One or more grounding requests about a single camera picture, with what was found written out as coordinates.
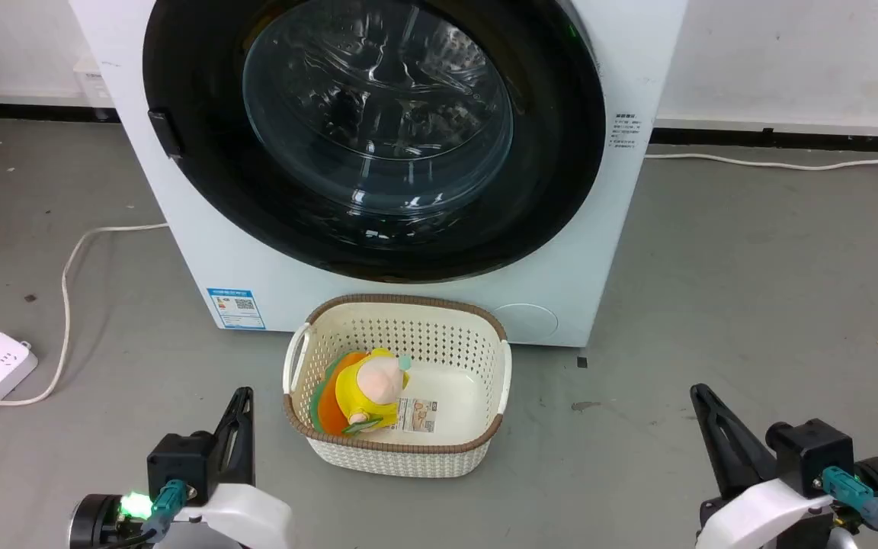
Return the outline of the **yellow plush doll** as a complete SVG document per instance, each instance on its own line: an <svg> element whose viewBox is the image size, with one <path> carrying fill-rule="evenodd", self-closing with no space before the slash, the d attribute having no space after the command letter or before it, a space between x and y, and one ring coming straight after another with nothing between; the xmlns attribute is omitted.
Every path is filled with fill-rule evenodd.
<svg viewBox="0 0 878 549"><path fill-rule="evenodd" d="M387 348L346 352L325 368L308 413L315 431L351 437L393 426L412 360Z"/></svg>

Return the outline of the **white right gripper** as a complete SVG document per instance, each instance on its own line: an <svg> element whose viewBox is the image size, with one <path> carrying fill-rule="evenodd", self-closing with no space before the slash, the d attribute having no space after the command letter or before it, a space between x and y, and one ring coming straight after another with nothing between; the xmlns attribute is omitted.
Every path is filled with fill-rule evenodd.
<svg viewBox="0 0 878 549"><path fill-rule="evenodd" d="M809 511L833 503L827 493L807 498L773 480L776 458L770 449L710 386L693 385L690 396L721 498L735 498L708 518L694 549L760 549Z"/></svg>

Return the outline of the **printed paper label card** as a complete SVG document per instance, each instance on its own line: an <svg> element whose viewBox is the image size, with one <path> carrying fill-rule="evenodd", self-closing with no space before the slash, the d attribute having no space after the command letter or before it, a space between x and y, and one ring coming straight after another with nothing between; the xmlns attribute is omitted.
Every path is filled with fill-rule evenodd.
<svg viewBox="0 0 878 549"><path fill-rule="evenodd" d="M435 400L401 397L395 428L404 433L434 433L438 409Z"/></svg>

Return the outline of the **blue energy label sticker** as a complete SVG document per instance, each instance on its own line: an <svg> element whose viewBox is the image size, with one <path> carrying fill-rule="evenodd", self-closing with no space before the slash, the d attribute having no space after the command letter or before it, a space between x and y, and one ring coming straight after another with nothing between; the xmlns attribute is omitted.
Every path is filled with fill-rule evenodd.
<svg viewBox="0 0 878 549"><path fill-rule="evenodd" d="M264 319L253 292L227 288L207 288L210 306L223 329L265 331Z"/></svg>

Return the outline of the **white front-load washing machine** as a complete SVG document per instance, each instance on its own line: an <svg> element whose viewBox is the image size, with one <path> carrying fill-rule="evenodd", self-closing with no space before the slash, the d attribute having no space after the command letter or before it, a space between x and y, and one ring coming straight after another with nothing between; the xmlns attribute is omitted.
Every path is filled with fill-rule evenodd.
<svg viewBox="0 0 878 549"><path fill-rule="evenodd" d="M143 83L155 0L69 0L111 91L144 176L199 292L251 291L266 330L293 332L320 303L346 294L434 297L488 310L514 344L588 344L642 168L690 0L560 0L588 35L605 103L597 176L575 216L532 254L474 277L393 284L321 270L266 246L216 211L169 159L149 122ZM615 114L636 114L634 149L607 145Z"/></svg>

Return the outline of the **round black glass washer door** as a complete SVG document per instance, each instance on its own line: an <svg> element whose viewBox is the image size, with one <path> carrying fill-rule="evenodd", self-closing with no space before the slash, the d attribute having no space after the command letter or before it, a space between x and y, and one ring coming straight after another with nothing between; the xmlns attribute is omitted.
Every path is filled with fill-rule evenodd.
<svg viewBox="0 0 878 549"><path fill-rule="evenodd" d="M588 35L560 0L155 0L143 83L216 211L393 284L544 246L606 136Z"/></svg>

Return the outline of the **small printed text sticker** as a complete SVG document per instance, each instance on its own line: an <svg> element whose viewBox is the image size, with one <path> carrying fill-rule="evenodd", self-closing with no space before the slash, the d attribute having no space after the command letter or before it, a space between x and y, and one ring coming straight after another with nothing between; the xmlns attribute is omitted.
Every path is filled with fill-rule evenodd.
<svg viewBox="0 0 878 549"><path fill-rule="evenodd" d="M640 133L641 121L636 114L615 114L607 145L617 149L634 149Z"/></svg>

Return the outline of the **cream perforated laundry basket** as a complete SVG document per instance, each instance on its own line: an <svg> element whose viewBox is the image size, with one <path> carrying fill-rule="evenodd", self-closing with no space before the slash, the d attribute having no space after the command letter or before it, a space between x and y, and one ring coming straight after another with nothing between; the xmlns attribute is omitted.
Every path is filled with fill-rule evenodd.
<svg viewBox="0 0 878 549"><path fill-rule="evenodd" d="M439 403L434 433L388 428L345 437L319 433L308 406L322 374L346 352L387 348L412 360L401 397ZM326 462L397 477L461 477L498 434L508 406L511 348L488 310L431 297L352 294L321 303L290 340L283 407Z"/></svg>

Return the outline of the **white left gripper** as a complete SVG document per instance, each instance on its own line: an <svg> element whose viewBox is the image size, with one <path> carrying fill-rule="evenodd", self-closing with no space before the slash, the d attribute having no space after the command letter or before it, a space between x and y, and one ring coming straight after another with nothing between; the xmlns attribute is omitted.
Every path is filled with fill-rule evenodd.
<svg viewBox="0 0 878 549"><path fill-rule="evenodd" d="M155 549L293 549L289 505L254 486L253 415L253 389L238 389L215 430L215 491L205 504L181 508ZM225 483L233 477L238 483Z"/></svg>

